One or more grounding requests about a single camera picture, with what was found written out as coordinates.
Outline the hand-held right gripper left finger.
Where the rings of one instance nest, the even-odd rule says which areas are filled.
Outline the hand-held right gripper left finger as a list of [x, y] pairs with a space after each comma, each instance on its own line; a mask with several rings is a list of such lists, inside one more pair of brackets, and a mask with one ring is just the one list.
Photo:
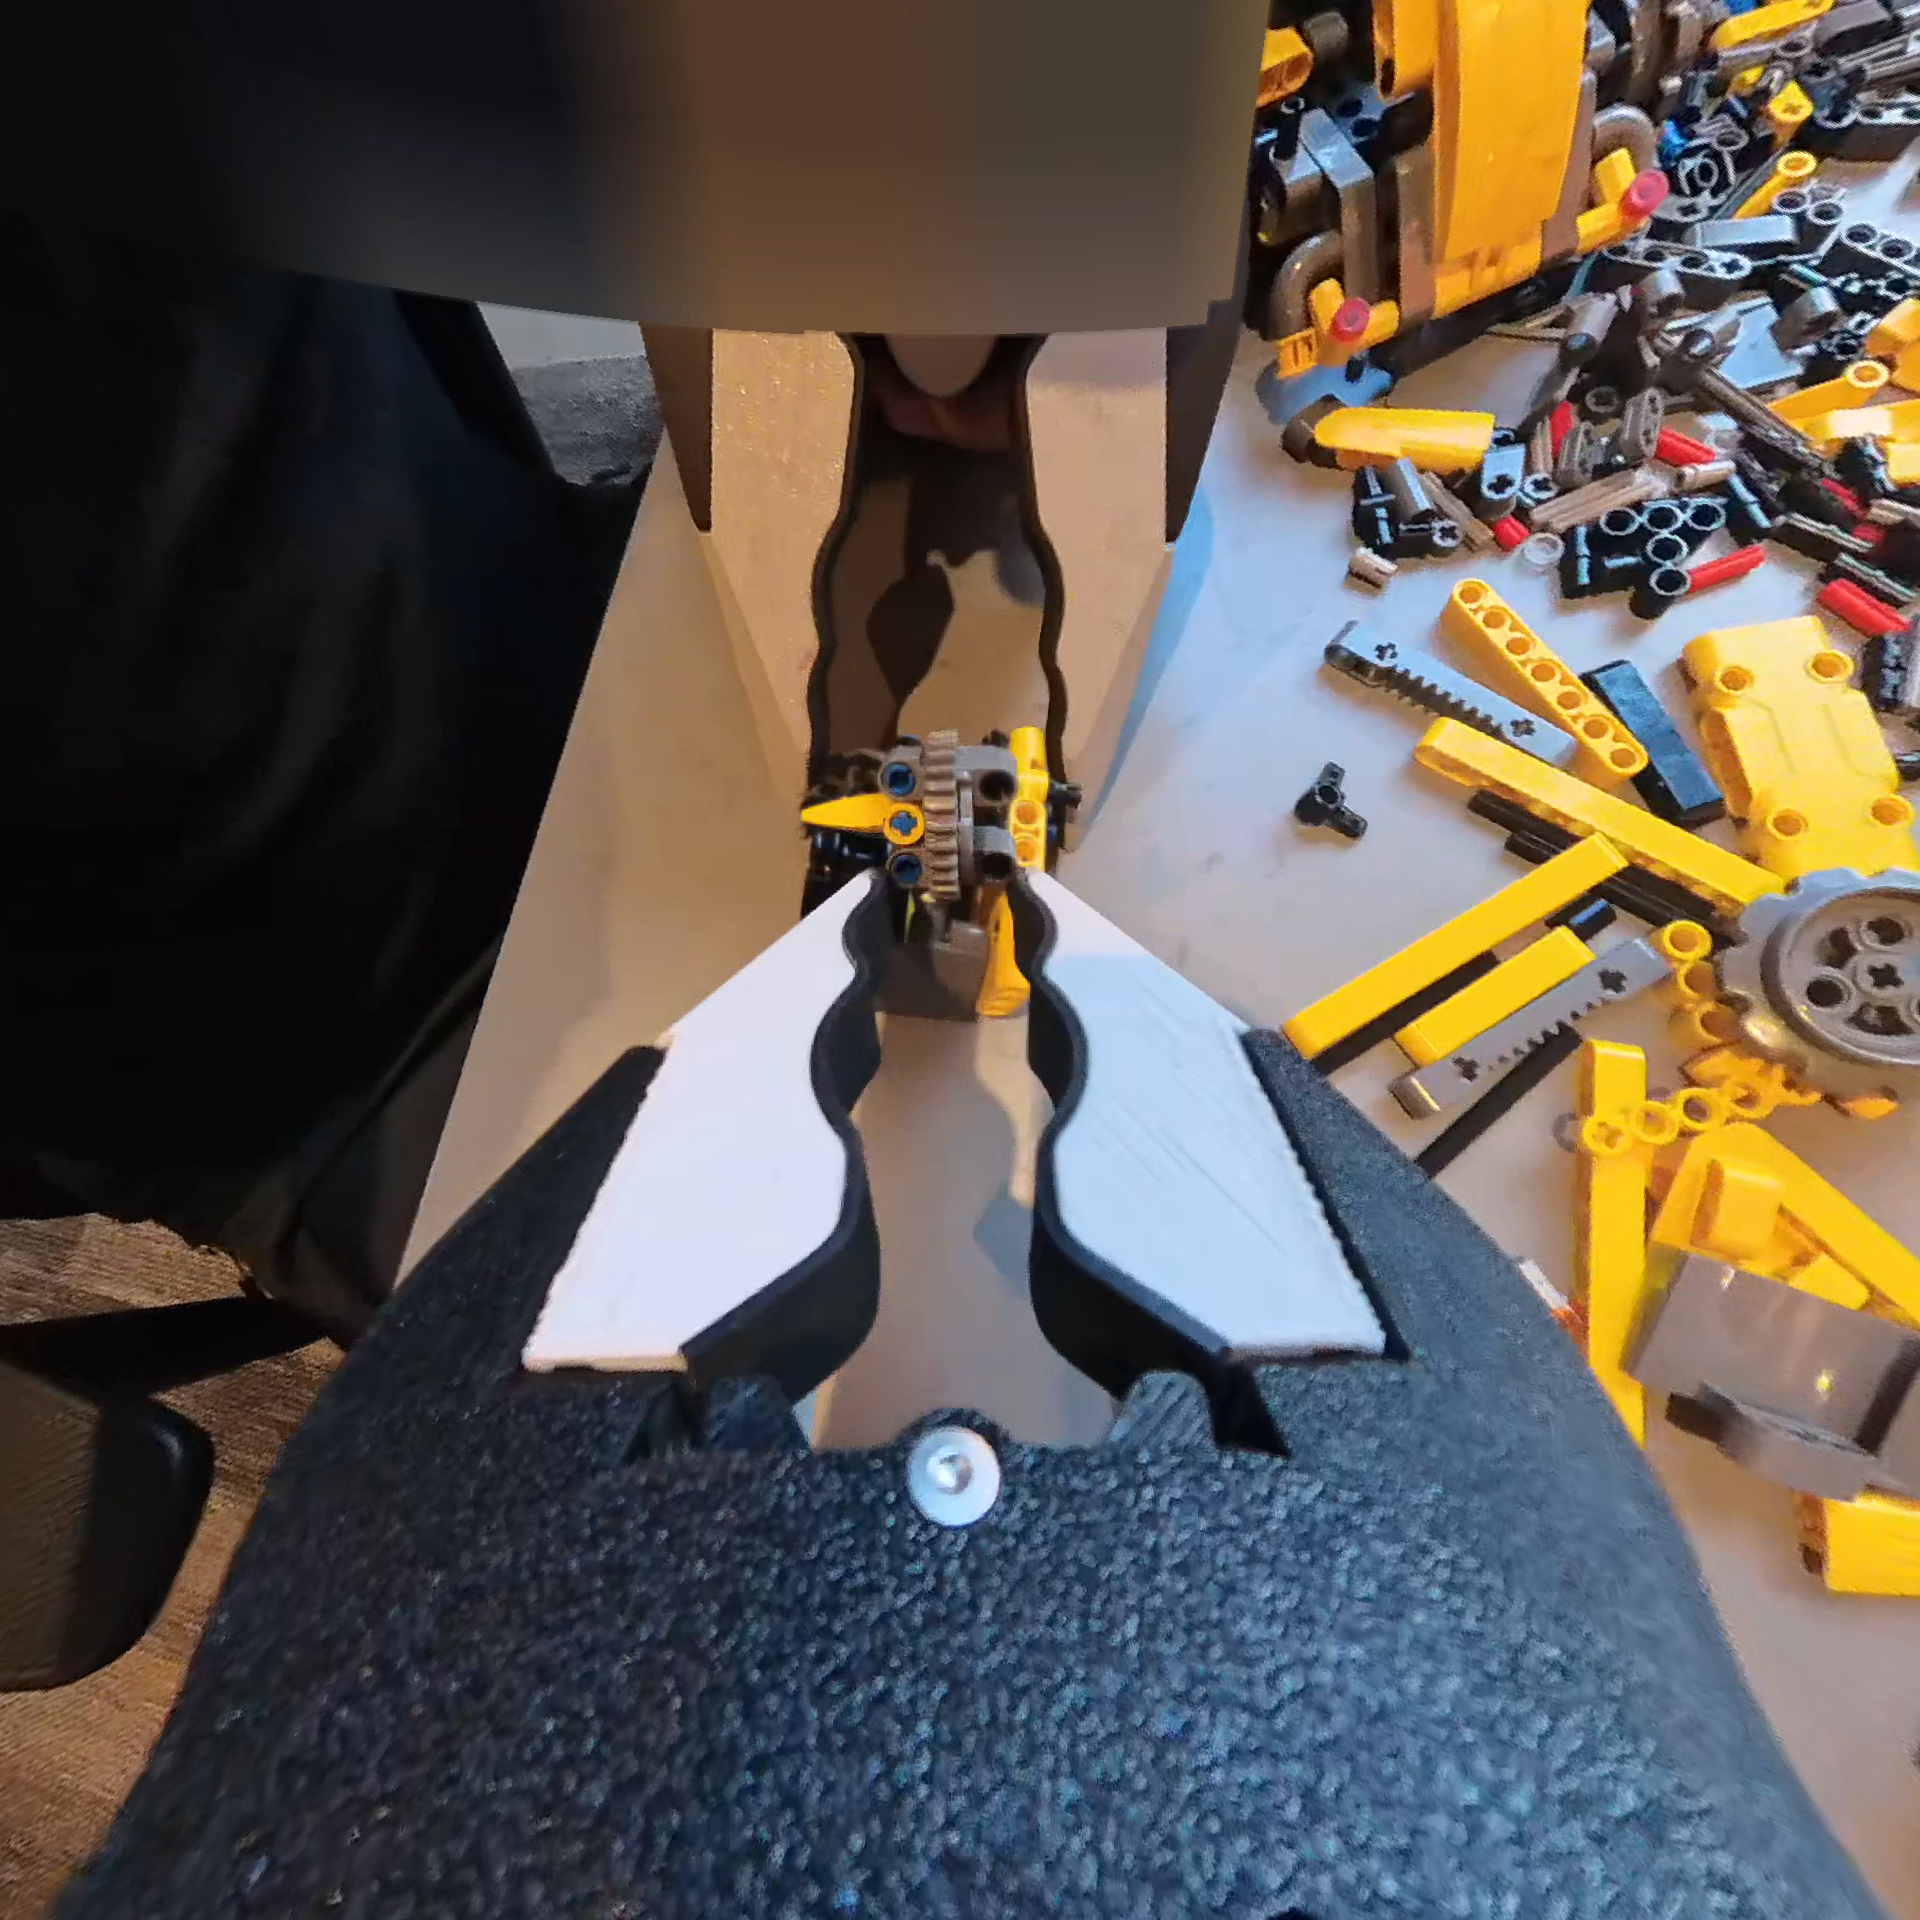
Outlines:
[[872, 1332], [853, 1108], [879, 1067], [886, 879], [855, 875], [665, 1035], [522, 1369], [816, 1392]]

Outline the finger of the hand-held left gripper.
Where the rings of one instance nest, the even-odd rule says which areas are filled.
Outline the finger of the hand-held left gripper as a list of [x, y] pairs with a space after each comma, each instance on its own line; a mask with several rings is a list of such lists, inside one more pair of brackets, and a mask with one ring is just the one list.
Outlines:
[[1052, 772], [1104, 787], [1172, 567], [1166, 331], [1052, 332], [1022, 408]]
[[709, 575], [772, 781], [806, 781], [816, 578], [845, 510], [859, 372], [839, 332], [714, 331]]

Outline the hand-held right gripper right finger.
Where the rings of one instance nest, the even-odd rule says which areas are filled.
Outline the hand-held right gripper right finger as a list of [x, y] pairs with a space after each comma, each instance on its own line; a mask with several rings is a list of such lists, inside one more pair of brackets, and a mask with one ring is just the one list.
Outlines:
[[1078, 1370], [1385, 1356], [1247, 1024], [1043, 873], [1009, 892], [1052, 1099], [1028, 1285]]

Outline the yellow black wheel brick assembly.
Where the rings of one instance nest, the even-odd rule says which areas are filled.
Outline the yellow black wheel brick assembly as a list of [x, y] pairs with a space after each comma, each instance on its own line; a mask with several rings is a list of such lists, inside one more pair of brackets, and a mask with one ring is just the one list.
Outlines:
[[[1043, 731], [1009, 731], [1022, 760], [1015, 803], [1019, 867], [1052, 867], [1080, 791], [1055, 781], [1043, 759]], [[1015, 922], [1004, 901], [1012, 879], [994, 892], [985, 922], [936, 916], [900, 901], [889, 884], [891, 952], [879, 975], [879, 1012], [930, 1021], [1004, 1019], [1024, 1010], [1028, 981], [1015, 959]]]

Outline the grey gear brick assembly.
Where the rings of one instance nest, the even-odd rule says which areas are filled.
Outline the grey gear brick assembly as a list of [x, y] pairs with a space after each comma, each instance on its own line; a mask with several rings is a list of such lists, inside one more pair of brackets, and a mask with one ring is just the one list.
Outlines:
[[900, 901], [985, 922], [1019, 864], [1015, 803], [1022, 760], [1004, 731], [900, 735], [889, 747], [830, 755], [804, 795], [804, 909], [860, 867], [889, 879]]

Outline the grey desk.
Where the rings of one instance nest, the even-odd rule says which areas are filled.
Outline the grey desk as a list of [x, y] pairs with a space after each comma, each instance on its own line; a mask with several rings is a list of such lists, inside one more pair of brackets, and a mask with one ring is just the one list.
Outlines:
[[[1243, 1021], [1275, 1024], [1519, 875], [1461, 791], [1412, 764], [1420, 714], [1321, 669], [1346, 620], [1434, 644], [1454, 582], [1346, 584], [1346, 488], [1278, 453], [1240, 346], [1138, 698], [1065, 884]], [[1321, 760], [1359, 843], [1293, 820]], [[645, 481], [558, 781], [420, 1195], [403, 1263], [629, 1045], [654, 1042], [800, 910], [800, 832], [768, 778], [670, 452]], [[879, 1327], [814, 1436], [867, 1448], [978, 1409], [1095, 1442], [1108, 1396], [1037, 1332], [1022, 1256], [1042, 1084], [1022, 1019], [899, 1021], [855, 1109], [880, 1239]], [[1790, 1495], [1647, 1426], [1754, 1696], [1895, 1918], [1916, 1918], [1916, 1602], [1835, 1597]]]

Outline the person's left hand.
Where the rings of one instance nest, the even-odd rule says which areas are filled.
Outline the person's left hand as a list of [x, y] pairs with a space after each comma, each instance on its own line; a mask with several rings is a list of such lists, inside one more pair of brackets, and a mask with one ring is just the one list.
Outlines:
[[880, 366], [872, 399], [889, 432], [913, 441], [951, 444], [968, 453], [1004, 453], [1015, 444], [1019, 383], [978, 375], [955, 395], [928, 395], [899, 368]]

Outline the long yellow holed beam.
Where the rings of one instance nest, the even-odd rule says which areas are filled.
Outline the long yellow holed beam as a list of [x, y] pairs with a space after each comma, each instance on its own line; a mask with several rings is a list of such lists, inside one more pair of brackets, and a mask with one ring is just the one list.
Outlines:
[[1436, 987], [1471, 956], [1493, 952], [1503, 939], [1523, 931], [1523, 925], [1545, 922], [1560, 906], [1570, 906], [1601, 883], [1620, 875], [1627, 863], [1627, 852], [1620, 852], [1610, 840], [1579, 840], [1567, 852], [1557, 852], [1545, 864], [1507, 883], [1493, 897], [1420, 934], [1412, 945], [1298, 1010], [1278, 1024], [1282, 1039], [1302, 1059], [1320, 1059], [1335, 1042], [1351, 1039], [1359, 1030], [1387, 1017], [1393, 1005], [1405, 1005], [1428, 987]]

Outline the grey toothed rack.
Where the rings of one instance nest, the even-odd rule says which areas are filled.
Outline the grey toothed rack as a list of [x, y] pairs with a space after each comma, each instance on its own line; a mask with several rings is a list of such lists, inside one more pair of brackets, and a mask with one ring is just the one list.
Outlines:
[[1658, 934], [1590, 952], [1570, 931], [1554, 931], [1411, 1019], [1393, 1035], [1411, 1070], [1392, 1082], [1392, 1095], [1411, 1116], [1450, 1112], [1557, 1030], [1665, 975], [1669, 952]]
[[1570, 772], [1573, 764], [1573, 735], [1454, 669], [1431, 649], [1392, 639], [1368, 620], [1349, 620], [1335, 631], [1321, 661], [1359, 687], [1392, 693], [1412, 709], [1468, 725], [1557, 772]]

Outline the yellow toy vehicle partly built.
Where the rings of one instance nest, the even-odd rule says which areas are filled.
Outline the yellow toy vehicle partly built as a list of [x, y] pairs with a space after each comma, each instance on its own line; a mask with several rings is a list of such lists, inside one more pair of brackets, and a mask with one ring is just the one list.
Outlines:
[[1247, 324], [1275, 379], [1487, 320], [1635, 234], [1692, 3], [1269, 3]]

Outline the person's dark clothed body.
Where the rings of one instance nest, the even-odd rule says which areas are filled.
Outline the person's dark clothed body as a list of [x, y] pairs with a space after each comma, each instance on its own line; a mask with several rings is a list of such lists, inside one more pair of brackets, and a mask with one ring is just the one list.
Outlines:
[[395, 1285], [642, 476], [427, 301], [4, 221], [4, 1219]]

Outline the grey sprocket wheel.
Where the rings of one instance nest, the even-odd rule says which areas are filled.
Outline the grey sprocket wheel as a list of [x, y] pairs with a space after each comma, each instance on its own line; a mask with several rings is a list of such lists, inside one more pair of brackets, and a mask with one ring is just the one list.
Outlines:
[[1739, 1042], [1832, 1099], [1916, 1095], [1916, 875], [1822, 867], [1714, 956]]

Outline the black office chair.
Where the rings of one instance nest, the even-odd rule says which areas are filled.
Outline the black office chair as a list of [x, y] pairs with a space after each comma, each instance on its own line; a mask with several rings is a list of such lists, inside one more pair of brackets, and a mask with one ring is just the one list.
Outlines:
[[4, 1692], [51, 1692], [155, 1618], [211, 1486], [178, 1383], [323, 1338], [269, 1301], [4, 1327]]

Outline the pile of toy building bricks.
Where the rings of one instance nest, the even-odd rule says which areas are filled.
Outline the pile of toy building bricks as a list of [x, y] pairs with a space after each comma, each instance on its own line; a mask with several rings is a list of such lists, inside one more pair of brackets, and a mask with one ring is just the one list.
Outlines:
[[1278, 379], [1302, 395], [1282, 452], [1349, 473], [1359, 589], [1515, 555], [1564, 608], [1655, 627], [1785, 555], [1812, 611], [1684, 639], [1677, 717], [1632, 661], [1573, 667], [1487, 578], [1455, 582], [1431, 653], [1577, 755], [1557, 772], [1416, 709], [1412, 760], [1523, 875], [1590, 836], [1629, 863], [1308, 1066], [1387, 1045], [1411, 1070], [1411, 1019], [1554, 931], [1590, 952], [1658, 934], [1663, 984], [1436, 1112], [1420, 1167], [1573, 1059], [1577, 1278], [1547, 1309], [1632, 1439], [1663, 1400], [1793, 1493], [1832, 1593], [1916, 1597], [1916, 1254], [1767, 1129], [1916, 1095], [1812, 1092], [1739, 1042], [1714, 972], [1756, 897], [1916, 873], [1916, 750], [1891, 739], [1916, 735], [1916, 234], [1855, 220], [1829, 176], [1916, 152], [1916, 3], [1692, 6], [1714, 29], [1658, 126], [1645, 230], [1487, 320]]

